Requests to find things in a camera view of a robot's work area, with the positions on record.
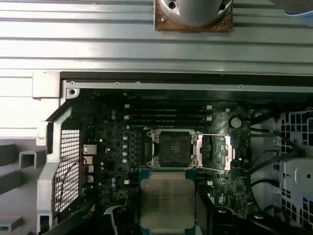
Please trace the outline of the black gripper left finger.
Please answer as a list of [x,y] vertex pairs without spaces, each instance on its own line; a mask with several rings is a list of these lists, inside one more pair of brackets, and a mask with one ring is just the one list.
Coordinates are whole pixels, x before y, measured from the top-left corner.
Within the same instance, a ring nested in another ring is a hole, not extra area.
[[92,213],[67,232],[68,235],[138,235],[139,234],[139,188],[127,192],[122,206],[110,207],[102,215]]

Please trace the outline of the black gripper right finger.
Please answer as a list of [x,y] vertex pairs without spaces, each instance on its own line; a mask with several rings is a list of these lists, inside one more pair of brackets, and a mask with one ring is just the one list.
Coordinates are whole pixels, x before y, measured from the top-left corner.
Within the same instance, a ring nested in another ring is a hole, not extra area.
[[205,190],[196,189],[196,219],[204,235],[299,235],[292,227],[263,212],[252,212],[240,218],[231,210],[217,207]]

